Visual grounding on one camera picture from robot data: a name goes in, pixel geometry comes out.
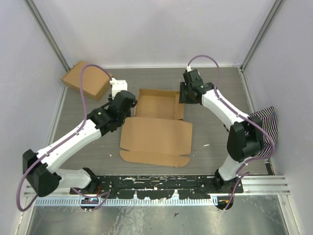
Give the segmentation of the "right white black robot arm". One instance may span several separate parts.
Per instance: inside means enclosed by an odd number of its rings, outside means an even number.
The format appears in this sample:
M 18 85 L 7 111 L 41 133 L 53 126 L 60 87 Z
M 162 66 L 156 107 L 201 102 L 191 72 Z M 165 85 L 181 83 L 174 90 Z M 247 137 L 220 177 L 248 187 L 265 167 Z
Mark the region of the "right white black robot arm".
M 200 104 L 212 111 L 224 124 L 228 131 L 228 156 L 223 165 L 216 170 L 214 185 L 218 192 L 226 193 L 234 185 L 242 167 L 264 149 L 264 137 L 261 131 L 263 122 L 259 117 L 250 117 L 241 112 L 212 83 L 192 87 L 181 82 L 179 102 L 184 104 Z

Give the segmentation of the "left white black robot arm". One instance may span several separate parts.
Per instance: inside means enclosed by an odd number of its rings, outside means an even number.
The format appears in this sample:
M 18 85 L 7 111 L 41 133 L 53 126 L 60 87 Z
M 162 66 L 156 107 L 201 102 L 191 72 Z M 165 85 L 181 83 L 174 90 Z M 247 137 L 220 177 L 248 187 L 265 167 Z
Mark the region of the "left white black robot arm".
M 98 177 L 87 167 L 79 170 L 61 169 L 61 165 L 89 143 L 121 127 L 137 104 L 134 94 L 120 91 L 113 100 L 93 109 L 75 129 L 48 147 L 23 153 L 22 170 L 39 197 L 56 189 L 75 188 L 87 194 L 96 193 Z

